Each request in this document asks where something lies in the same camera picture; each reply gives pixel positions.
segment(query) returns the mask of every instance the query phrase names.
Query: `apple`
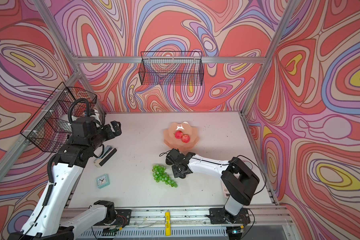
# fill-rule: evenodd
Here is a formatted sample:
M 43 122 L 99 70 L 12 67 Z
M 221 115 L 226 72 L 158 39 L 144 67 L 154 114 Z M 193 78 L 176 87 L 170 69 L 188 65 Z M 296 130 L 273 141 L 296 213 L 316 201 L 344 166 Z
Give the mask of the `apple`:
M 184 143 L 188 143 L 191 138 L 189 137 L 188 134 L 184 134 L 182 137 L 181 137 L 181 140 L 184 142 Z
M 183 132 L 182 132 L 182 131 L 176 131 L 176 132 L 175 132 L 175 137 L 176 137 L 177 139 L 182 138 L 182 136 L 183 136 Z

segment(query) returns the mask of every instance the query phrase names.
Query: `black mesh basket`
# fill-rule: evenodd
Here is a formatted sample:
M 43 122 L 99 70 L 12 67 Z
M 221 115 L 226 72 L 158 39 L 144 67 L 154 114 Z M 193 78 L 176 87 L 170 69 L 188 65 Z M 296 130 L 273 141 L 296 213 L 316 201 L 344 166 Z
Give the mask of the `black mesh basket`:
M 28 123 L 21 130 L 21 134 L 32 142 L 43 152 L 57 152 L 70 137 L 72 130 L 67 117 L 62 116 L 68 113 L 72 102 L 79 98 L 86 98 L 90 108 L 94 108 L 97 96 L 87 90 L 77 87 L 65 87 L 63 90 L 56 89 L 56 94 L 60 94 L 56 102 L 49 109 L 45 109 L 45 115 L 32 130 L 24 130 Z M 72 111 L 72 116 L 84 116 L 85 103 L 78 103 Z
M 203 85 L 201 51 L 143 51 L 141 58 L 142 85 Z

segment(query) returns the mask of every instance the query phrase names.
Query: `yellow highlighter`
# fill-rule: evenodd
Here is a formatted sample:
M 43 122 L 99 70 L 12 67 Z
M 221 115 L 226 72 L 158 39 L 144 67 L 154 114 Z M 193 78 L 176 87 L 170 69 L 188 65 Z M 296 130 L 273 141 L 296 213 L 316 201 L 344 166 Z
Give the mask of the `yellow highlighter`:
M 171 235 L 171 216 L 169 212 L 165 213 L 165 235 L 170 236 Z

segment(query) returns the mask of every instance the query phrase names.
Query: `teal clock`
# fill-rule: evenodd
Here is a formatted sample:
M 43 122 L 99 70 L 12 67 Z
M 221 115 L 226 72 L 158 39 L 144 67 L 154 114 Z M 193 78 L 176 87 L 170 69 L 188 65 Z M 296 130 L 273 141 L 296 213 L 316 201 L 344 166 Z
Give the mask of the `teal clock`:
M 96 179 L 96 184 L 98 188 L 103 188 L 105 186 L 108 186 L 110 184 L 109 176 L 107 174 L 101 175 Z

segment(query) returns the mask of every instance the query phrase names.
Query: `bowl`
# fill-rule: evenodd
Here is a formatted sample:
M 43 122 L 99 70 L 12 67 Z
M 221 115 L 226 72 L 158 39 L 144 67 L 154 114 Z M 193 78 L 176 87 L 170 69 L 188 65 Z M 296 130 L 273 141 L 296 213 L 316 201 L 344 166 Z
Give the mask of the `bowl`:
M 175 137 L 176 131 L 182 131 L 183 134 L 188 134 L 190 141 L 184 143 L 181 139 L 177 139 Z M 168 129 L 164 130 L 164 143 L 170 148 L 178 149 L 183 154 L 186 154 L 189 150 L 191 150 L 199 140 L 200 138 L 197 127 L 192 127 L 187 122 L 173 122 Z

